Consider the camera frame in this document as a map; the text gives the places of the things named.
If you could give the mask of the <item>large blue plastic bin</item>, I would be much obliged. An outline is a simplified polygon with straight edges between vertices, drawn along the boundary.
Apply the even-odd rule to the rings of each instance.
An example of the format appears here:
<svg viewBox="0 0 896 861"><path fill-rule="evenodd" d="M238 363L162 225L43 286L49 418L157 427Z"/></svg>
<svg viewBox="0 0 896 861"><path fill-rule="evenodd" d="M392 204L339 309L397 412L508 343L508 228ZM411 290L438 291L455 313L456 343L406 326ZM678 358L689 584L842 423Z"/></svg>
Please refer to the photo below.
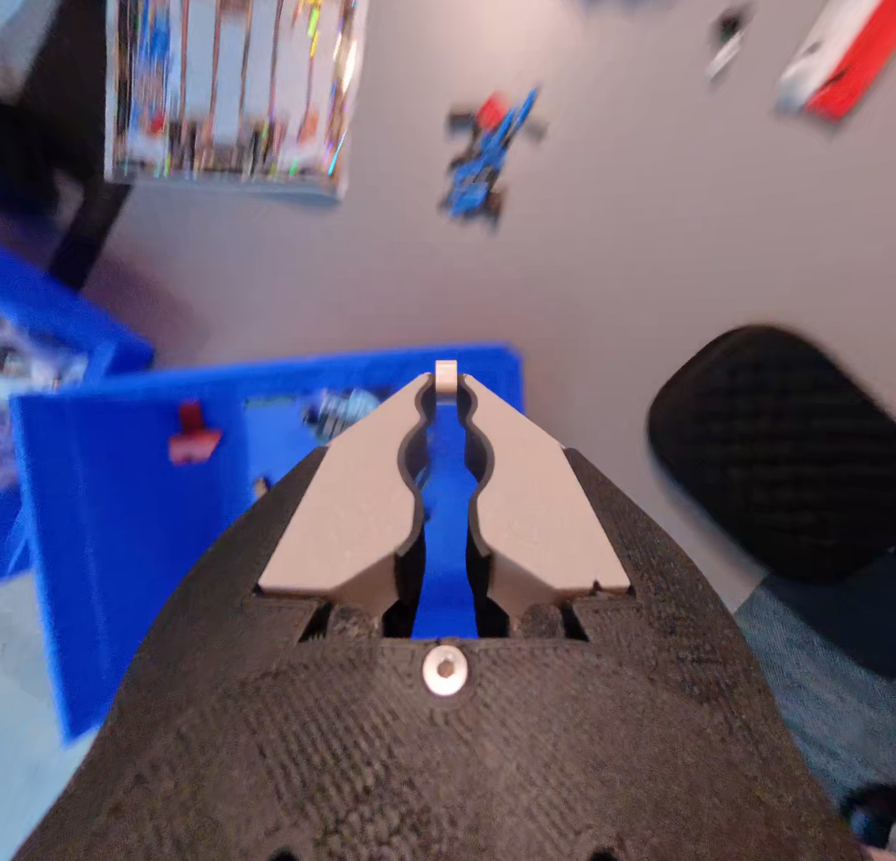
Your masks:
<svg viewBox="0 0 896 861"><path fill-rule="evenodd" d="M502 345L355 352L152 370L20 396L13 424L60 742L99 727L152 621L200 556L319 442L307 399L380 400L456 360L523 411Z"/></svg>

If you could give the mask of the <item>pile of blue lego pieces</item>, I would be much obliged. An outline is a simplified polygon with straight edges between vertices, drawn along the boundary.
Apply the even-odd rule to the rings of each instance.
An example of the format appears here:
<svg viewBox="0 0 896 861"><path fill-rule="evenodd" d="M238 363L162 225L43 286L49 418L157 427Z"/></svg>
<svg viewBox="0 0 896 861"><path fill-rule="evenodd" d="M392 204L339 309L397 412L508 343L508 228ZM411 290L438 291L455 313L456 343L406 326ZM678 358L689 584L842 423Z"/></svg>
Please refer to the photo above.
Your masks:
<svg viewBox="0 0 896 861"><path fill-rule="evenodd" d="M501 179L511 145L520 136L541 142L547 132L543 121L532 120L541 89L534 86L515 104L494 93L476 108L448 111L446 131L464 135L467 143L446 168L450 183L438 201L439 212L455 221L484 221L498 227L506 197Z"/></svg>

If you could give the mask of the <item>lego instruction booklet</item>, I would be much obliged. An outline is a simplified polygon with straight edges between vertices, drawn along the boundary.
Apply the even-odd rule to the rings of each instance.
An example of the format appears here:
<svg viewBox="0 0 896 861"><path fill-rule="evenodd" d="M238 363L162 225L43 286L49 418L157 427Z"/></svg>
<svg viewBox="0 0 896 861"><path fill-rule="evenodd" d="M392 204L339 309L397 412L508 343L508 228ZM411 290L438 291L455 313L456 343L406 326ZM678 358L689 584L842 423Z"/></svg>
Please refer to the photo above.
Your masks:
<svg viewBox="0 0 896 861"><path fill-rule="evenodd" d="M369 8L106 0L106 181L341 200Z"/></svg>

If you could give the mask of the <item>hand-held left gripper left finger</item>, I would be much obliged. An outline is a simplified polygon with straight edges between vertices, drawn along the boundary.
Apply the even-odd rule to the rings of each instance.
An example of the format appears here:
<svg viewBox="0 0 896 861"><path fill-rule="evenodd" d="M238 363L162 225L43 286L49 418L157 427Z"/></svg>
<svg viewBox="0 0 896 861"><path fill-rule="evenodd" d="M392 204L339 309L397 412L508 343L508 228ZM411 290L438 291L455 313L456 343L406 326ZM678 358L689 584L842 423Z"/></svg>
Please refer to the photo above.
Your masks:
<svg viewBox="0 0 896 861"><path fill-rule="evenodd" d="M424 373L330 441L259 591L361 609L417 606L433 416L434 375Z"/></svg>

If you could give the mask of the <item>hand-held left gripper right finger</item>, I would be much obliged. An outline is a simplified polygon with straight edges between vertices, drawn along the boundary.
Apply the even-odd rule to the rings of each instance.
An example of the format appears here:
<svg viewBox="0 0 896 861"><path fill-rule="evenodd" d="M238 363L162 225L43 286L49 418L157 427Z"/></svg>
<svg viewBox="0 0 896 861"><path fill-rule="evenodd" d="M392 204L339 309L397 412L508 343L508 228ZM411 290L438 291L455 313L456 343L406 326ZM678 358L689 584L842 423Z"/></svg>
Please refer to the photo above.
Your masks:
<svg viewBox="0 0 896 861"><path fill-rule="evenodd" d="M594 593L629 593L626 574L566 448L471 375L459 375L464 463L476 480L472 584L509 618Z"/></svg>

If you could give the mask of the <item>clear bag of lego parts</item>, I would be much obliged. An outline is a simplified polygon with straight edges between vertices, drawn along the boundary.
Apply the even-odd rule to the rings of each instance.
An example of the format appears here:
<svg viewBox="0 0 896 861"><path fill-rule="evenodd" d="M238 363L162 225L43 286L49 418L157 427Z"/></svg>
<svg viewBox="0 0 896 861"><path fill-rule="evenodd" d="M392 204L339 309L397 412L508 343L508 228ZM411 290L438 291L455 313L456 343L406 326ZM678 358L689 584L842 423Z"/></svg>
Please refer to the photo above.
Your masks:
<svg viewBox="0 0 896 861"><path fill-rule="evenodd" d="M301 421L320 444L327 444L381 405L374 393L362 388L322 389L305 403Z"/></svg>

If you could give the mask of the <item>white and red lego panel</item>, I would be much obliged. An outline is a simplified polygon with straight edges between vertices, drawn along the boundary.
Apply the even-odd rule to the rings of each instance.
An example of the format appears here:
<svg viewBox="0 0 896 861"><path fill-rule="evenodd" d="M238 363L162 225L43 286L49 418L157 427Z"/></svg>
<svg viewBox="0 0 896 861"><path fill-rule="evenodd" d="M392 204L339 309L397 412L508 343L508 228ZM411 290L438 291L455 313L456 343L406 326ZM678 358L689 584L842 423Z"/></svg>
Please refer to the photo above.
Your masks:
<svg viewBox="0 0 896 861"><path fill-rule="evenodd" d="M895 0L828 0L778 81L774 109L838 125L894 50Z"/></svg>

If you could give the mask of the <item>clear plastic bags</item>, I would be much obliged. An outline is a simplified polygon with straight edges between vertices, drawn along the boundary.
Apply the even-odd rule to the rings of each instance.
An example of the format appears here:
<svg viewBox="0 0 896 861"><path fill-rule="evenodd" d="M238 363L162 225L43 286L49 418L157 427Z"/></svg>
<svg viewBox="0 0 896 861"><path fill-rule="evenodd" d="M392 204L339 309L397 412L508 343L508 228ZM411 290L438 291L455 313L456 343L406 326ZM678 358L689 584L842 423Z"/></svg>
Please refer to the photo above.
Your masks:
<svg viewBox="0 0 896 861"><path fill-rule="evenodd" d="M83 381L90 358L54 337L41 338L1 318L1 398L53 392Z"/></svg>

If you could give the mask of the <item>person's jeans leg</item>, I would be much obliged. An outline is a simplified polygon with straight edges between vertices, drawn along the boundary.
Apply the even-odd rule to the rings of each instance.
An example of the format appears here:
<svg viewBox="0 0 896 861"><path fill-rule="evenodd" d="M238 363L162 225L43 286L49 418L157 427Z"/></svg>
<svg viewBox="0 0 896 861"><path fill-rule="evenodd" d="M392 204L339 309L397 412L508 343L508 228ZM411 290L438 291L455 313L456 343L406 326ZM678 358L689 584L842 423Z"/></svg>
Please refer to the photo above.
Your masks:
<svg viewBox="0 0 896 861"><path fill-rule="evenodd" d="M846 811L894 788L894 569L837 585L767 576L735 613L812 776Z"/></svg>

